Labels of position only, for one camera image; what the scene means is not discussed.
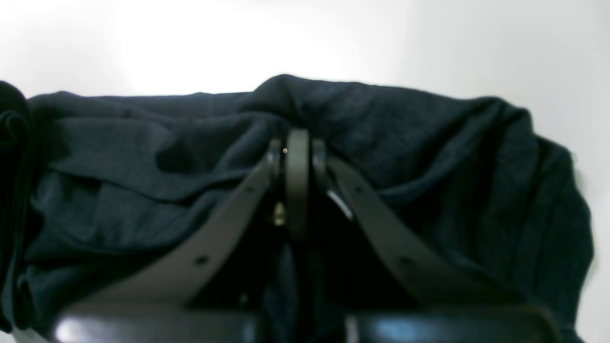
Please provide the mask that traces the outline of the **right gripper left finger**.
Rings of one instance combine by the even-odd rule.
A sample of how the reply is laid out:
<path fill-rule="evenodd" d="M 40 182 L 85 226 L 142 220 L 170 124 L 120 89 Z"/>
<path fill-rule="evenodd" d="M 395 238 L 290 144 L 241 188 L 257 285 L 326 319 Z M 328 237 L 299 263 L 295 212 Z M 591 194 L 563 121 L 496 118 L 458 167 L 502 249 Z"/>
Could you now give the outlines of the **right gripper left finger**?
<path fill-rule="evenodd" d="M 282 143 L 187 241 L 68 307 L 56 343 L 265 343 L 265 281 L 281 234 L 273 223 Z"/>

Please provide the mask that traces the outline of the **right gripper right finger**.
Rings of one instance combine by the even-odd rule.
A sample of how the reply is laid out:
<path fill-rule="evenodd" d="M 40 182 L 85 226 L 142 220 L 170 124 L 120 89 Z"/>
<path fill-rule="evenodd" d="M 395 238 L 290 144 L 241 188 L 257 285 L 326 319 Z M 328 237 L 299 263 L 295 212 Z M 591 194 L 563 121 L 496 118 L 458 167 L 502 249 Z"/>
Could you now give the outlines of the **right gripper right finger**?
<path fill-rule="evenodd" d="M 285 142 L 296 338 L 332 343 L 558 343 L 551 315 L 438 254 L 307 130 Z"/>

